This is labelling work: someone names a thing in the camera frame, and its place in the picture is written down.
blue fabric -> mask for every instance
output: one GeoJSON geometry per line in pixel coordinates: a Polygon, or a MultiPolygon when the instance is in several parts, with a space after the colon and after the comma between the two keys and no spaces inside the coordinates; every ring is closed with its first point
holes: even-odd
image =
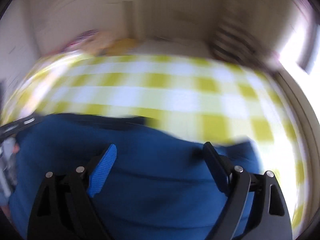
{"type": "MultiPolygon", "coordinates": [[[[60,175],[85,166],[109,143],[116,145],[117,158],[92,202],[115,240],[205,239],[226,202],[197,155],[201,144],[142,125],[127,131],[104,130],[50,115],[20,132],[17,142],[18,186],[9,205],[12,220],[24,238],[46,172],[60,175]]],[[[216,150],[234,165],[259,172],[250,142],[216,150]]],[[[252,198],[251,194],[236,234],[244,229],[252,198]]]]}
{"type": "Polygon", "coordinates": [[[114,144],[111,144],[89,177],[89,187],[87,189],[89,197],[94,197],[97,193],[100,193],[116,157],[117,148],[114,144]]]}

striped cloth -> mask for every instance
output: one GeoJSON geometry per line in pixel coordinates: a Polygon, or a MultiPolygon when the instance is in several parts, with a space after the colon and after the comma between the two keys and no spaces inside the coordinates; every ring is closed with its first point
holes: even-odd
{"type": "Polygon", "coordinates": [[[300,136],[268,75],[202,58],[60,56],[29,76],[4,108],[3,122],[38,110],[151,117],[149,125],[189,141],[251,139],[263,170],[280,183],[295,236],[308,178],[300,136]]]}

headboard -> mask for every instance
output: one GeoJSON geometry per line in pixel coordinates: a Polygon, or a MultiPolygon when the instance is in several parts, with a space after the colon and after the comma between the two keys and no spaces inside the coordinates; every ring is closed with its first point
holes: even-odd
{"type": "Polygon", "coordinates": [[[55,51],[82,32],[110,30],[117,39],[143,39],[139,0],[56,0],[35,30],[41,54],[55,51]]]}

mattress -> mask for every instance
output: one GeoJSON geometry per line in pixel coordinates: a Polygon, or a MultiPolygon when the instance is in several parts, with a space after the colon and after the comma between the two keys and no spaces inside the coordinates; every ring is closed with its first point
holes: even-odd
{"type": "Polygon", "coordinates": [[[293,113],[262,72],[199,57],[60,55],[28,75],[2,122],[35,110],[150,117],[149,126],[194,142],[250,139],[261,173],[275,173],[299,234],[309,194],[305,156],[293,113]]]}

yellow and white checkered fabric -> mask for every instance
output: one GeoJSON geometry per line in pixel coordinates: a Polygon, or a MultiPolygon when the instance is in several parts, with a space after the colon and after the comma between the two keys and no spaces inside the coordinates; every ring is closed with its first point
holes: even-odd
{"type": "Polygon", "coordinates": [[[22,85],[6,105],[5,122],[35,109],[44,114],[139,115],[151,117],[150,126],[189,141],[226,144],[250,138],[261,172],[276,174],[293,231],[299,232],[308,194],[305,158],[292,113],[265,74],[201,58],[63,60],[22,85]]]}

